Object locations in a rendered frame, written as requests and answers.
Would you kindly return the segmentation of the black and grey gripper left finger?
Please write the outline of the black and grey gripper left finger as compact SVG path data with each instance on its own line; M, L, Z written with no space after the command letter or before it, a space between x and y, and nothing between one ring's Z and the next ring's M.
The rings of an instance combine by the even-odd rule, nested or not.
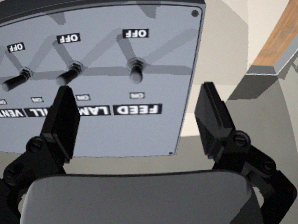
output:
M34 180L66 173L62 166L73 157L79 122L72 88L60 86L40 136L27 142L26 152L9 164L0 178L0 224L20 224L18 205Z

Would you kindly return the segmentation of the light grey switch panel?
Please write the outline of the light grey switch panel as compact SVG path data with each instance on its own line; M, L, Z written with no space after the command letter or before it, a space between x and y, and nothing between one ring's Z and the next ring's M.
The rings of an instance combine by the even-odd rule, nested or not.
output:
M26 152L68 85L80 112L73 157L176 155L205 10L204 0L1 1L0 152Z

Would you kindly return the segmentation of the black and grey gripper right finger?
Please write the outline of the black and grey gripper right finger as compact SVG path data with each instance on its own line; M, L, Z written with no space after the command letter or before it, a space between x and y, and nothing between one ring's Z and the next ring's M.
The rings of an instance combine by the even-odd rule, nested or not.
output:
M264 198L260 208L264 224L279 224L295 201L297 189L276 169L271 157L251 145L247 133L236 130L213 82L201 84L194 115L204 153L215 161L212 169L245 175Z

